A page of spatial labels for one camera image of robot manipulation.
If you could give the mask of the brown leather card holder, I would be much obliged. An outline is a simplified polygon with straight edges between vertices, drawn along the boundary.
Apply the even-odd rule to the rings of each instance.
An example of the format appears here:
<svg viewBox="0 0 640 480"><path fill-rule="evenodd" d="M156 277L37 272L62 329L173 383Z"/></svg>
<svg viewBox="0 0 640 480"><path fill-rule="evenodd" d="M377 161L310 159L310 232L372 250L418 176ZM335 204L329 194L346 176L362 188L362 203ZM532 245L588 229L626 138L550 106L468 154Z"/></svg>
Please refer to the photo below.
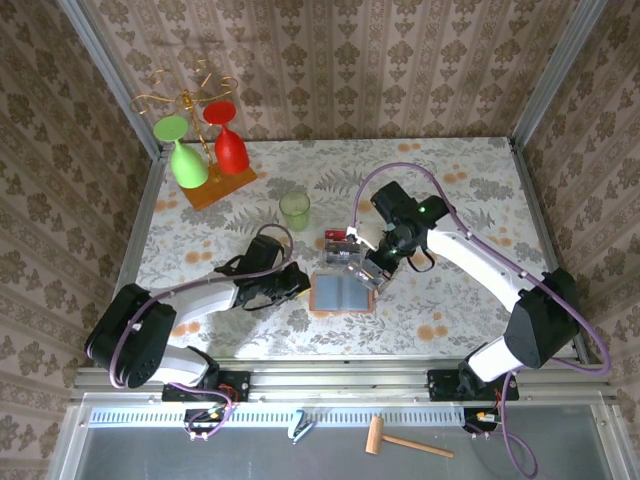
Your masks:
<svg viewBox="0 0 640 480"><path fill-rule="evenodd" d="M311 278L309 309L329 314L368 314L374 310L373 292L351 275L316 273Z"/></svg>

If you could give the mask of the black VIP credit card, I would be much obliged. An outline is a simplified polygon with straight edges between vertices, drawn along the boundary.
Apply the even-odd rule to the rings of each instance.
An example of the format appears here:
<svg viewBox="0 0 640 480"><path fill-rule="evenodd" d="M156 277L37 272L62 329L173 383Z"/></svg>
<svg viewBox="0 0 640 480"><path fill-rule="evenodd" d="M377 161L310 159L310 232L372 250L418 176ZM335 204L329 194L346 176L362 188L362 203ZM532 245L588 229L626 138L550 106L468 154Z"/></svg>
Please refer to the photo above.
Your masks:
<svg viewBox="0 0 640 480"><path fill-rule="evenodd" d="M327 241L324 246L325 262L329 265L346 265L361 257L361 246L353 242Z"/></svg>

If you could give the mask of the clear acrylic card box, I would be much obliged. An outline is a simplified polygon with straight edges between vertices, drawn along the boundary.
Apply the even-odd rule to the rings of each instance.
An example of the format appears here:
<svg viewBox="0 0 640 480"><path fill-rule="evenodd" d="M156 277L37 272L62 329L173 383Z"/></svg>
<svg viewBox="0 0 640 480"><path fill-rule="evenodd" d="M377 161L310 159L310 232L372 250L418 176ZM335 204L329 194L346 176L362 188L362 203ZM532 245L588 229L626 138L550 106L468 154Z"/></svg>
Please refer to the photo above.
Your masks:
<svg viewBox="0 0 640 480"><path fill-rule="evenodd" d="M328 265L347 265L362 258L361 246L345 229L326 229L323 251Z"/></svg>

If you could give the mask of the green translucent plastic cup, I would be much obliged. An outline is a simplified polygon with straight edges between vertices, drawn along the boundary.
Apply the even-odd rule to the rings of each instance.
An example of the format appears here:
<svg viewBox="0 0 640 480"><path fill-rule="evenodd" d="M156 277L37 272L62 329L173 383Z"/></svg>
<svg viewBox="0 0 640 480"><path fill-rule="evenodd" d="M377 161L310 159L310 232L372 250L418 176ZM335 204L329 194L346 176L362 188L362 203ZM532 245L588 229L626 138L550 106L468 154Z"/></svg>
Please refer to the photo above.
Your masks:
<svg viewBox="0 0 640 480"><path fill-rule="evenodd" d="M310 199L301 191L284 194L279 201L280 212L286 226L292 231L303 231L307 228L310 216Z"/></svg>

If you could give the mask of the floral patterned tablecloth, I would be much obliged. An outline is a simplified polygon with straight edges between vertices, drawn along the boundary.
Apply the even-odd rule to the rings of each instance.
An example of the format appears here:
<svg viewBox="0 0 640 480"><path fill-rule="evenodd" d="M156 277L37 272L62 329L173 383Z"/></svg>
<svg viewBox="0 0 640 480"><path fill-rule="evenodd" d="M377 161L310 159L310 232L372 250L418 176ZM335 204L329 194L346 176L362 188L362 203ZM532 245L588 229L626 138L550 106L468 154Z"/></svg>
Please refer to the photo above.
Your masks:
<svg viewBox="0 0 640 480"><path fill-rule="evenodd" d="M308 274L323 273L324 231L357 219L379 231L370 196L390 181L416 199L444 192L463 222L534 274L549 271L514 159L503 138L254 142L257 179L196 211L166 167L135 282L167 289L245 252L258 229L281 236L281 197L311 201L308 227L292 237ZM508 314L479 282L440 256L403 264L368 314L309 309L307 297L257 312L233 310L176 327L177 347L237 359L454 357L502 334Z"/></svg>

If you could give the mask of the blue white plastic clip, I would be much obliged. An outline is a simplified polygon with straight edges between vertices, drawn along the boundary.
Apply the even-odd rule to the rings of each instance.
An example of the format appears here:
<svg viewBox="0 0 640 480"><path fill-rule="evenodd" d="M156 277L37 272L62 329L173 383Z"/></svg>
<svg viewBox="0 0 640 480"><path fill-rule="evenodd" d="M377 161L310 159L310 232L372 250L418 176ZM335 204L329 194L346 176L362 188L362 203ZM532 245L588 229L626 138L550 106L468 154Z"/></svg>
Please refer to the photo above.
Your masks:
<svg viewBox="0 0 640 480"><path fill-rule="evenodd" d="M305 410L298 409L293 415L293 421L288 428L288 438L296 445L313 427L315 421L307 415Z"/></svg>

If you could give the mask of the red plastic wine glass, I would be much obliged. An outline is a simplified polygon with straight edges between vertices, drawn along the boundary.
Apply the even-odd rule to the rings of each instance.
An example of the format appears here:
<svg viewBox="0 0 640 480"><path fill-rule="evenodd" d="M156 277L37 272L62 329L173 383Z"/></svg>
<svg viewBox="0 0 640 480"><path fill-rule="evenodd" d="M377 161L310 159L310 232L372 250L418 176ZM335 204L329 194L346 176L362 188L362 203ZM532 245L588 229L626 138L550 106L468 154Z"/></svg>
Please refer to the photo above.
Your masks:
<svg viewBox="0 0 640 480"><path fill-rule="evenodd" d="M212 102L203 111L203 118L208 124L220 127L214 150L220 170L228 175L237 175L249 168L245 143L229 128L236 113L236 107L230 101Z"/></svg>

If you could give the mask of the green plastic wine glass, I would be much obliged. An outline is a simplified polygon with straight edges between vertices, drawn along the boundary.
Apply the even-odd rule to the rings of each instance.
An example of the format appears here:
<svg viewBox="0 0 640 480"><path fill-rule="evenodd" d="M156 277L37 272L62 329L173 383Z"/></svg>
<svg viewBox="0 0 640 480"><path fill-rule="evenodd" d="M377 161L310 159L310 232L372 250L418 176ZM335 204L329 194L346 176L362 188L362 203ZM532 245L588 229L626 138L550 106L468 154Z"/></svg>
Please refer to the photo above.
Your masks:
<svg viewBox="0 0 640 480"><path fill-rule="evenodd" d="M188 129L189 123L185 118L170 115L154 125L153 133L161 142L174 144L169 162L177 184L184 189L195 189L206 183L209 171L201 155L182 142Z"/></svg>

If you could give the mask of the black power connector block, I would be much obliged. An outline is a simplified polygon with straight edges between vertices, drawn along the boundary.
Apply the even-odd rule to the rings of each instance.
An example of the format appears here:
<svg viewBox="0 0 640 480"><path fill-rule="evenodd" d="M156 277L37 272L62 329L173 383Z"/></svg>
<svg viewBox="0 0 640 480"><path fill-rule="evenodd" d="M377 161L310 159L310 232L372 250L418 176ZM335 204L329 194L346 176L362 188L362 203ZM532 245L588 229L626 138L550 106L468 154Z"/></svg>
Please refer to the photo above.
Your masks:
<svg viewBox="0 0 640 480"><path fill-rule="evenodd" d="M225 407L187 409L184 415L184 429L192 440L208 439L223 420L225 414Z"/></svg>
<svg viewBox="0 0 640 480"><path fill-rule="evenodd" d="M496 409L465 408L463 429L471 434L483 435L493 432L501 425Z"/></svg>

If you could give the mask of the small wooden mallet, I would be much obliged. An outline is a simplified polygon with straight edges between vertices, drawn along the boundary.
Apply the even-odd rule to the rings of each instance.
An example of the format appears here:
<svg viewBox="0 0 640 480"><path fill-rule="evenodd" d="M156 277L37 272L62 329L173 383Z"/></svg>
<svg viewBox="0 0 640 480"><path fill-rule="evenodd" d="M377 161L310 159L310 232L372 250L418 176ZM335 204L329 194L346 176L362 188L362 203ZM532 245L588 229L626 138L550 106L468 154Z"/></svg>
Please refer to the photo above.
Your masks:
<svg viewBox="0 0 640 480"><path fill-rule="evenodd" d="M371 455L378 455L384 442L413 450L418 450L421 452L426 452L448 459L452 459L455 456L455 454L450 450L402 439L391 435L386 435L384 433L384 419L380 416L373 416L369 424L367 440L365 444L365 452Z"/></svg>

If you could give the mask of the grey metal shelf panel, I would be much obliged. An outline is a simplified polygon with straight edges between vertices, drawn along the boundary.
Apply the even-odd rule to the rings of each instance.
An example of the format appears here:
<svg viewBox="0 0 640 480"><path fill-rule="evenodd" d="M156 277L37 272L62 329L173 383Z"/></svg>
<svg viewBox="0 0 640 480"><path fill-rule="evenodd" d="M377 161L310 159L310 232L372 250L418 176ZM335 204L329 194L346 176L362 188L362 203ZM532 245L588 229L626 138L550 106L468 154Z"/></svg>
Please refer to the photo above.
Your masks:
<svg viewBox="0 0 640 480"><path fill-rule="evenodd" d="M91 428L96 407L185 407L113 394L72 405L46 480L640 480L622 413L615 405L509 406L513 440L462 427L388 426L384 433L452 451L452 459L384 442L365 452L366 427L314 426L296 445L288 428L230 428L192 440L182 427Z"/></svg>

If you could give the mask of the aluminium frame rail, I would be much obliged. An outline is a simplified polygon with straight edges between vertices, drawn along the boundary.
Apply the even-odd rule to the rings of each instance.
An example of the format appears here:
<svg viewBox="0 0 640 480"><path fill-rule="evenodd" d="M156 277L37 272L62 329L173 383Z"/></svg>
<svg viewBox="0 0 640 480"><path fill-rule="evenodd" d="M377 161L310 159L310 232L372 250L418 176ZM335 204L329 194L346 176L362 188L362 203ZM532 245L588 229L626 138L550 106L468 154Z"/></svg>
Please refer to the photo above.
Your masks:
<svg viewBox="0 0 640 480"><path fill-rule="evenodd" d="M221 359L222 369L251 373L252 403L296 405L424 405L429 402L427 372L455 368L455 358L284 357ZM520 398L511 406L612 405L617 389L603 377L547 364L516 376Z"/></svg>

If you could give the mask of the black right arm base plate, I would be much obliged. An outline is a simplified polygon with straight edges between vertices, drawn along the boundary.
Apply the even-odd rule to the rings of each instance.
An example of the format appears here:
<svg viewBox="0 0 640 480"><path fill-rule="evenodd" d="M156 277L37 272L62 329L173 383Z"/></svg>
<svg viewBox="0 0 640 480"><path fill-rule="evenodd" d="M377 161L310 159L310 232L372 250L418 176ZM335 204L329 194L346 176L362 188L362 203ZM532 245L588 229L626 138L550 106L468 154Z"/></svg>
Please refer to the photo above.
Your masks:
<svg viewBox="0 0 640 480"><path fill-rule="evenodd" d="M503 387L507 388L507 400L520 398L516 380L506 381L505 374L484 382L470 370L432 369L427 372L426 386L434 402L495 401Z"/></svg>

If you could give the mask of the aluminium table side rail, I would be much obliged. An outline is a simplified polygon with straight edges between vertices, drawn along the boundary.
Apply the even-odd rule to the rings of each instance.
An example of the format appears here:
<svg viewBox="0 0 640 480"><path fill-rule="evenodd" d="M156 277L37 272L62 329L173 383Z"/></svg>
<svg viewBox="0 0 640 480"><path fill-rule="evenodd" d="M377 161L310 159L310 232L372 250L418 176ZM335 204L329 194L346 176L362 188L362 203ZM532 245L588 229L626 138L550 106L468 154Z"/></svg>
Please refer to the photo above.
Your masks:
<svg viewBox="0 0 640 480"><path fill-rule="evenodd" d="M96 365L131 388L159 367L175 319L174 309L159 295L135 283L165 168L165 159L151 167L118 277L119 290L85 343L85 353Z"/></svg>
<svg viewBox="0 0 640 480"><path fill-rule="evenodd" d="M546 261L548 268L550 270L555 270L559 266L558 258L553 248L549 229L547 227L540 202L538 201L533 181L527 169L524 155L521 149L515 144L514 140L508 138L507 142L514 159L515 167L520 178L524 196L526 198L538 235L542 255Z"/></svg>

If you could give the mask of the aluminium frame post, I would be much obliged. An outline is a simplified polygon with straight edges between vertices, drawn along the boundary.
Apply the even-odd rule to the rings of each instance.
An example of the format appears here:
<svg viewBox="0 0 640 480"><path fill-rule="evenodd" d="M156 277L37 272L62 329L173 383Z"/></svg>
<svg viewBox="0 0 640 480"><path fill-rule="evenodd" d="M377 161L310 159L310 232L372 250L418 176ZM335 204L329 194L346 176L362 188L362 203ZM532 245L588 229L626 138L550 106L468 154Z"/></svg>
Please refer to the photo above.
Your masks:
<svg viewBox="0 0 640 480"><path fill-rule="evenodd" d="M71 25L85 46L89 56L103 76L118 106L124 112L137 138L144 146L152 161L158 161L162 155L162 147L152 133L151 127L134 113L129 104L132 91L127 86L123 73L118 67L115 57L107 48L107 42L99 32L96 22L91 18L82 0L57 0Z"/></svg>
<svg viewBox="0 0 640 480"><path fill-rule="evenodd" d="M579 0L511 135L514 149L522 150L533 136L607 1Z"/></svg>

